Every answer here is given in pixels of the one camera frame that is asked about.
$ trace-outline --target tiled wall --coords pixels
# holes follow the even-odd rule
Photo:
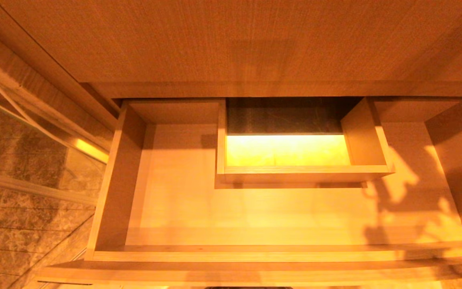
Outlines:
[[[1,175],[97,196],[104,168],[0,111]],[[0,289],[22,288],[29,273],[48,265],[51,250],[81,226],[86,232],[80,243],[86,244],[94,209],[0,188]]]

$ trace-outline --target small wooden compartment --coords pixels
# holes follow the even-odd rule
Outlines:
[[[348,117],[370,118],[357,132],[385,141],[379,155],[394,173],[335,187],[220,183],[224,109],[220,99],[126,101],[85,261],[46,268],[40,280],[312,286],[454,277],[462,100],[363,100]]]
[[[226,122],[219,127],[217,176],[226,183],[347,183],[392,173],[383,128],[366,98],[341,119],[342,133],[231,135]]]

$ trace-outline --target wooden cabinet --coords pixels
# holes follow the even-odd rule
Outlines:
[[[224,99],[125,101],[85,260],[39,279],[312,286],[462,277],[462,99],[363,99],[341,120],[350,165],[339,166],[230,166],[225,109]]]

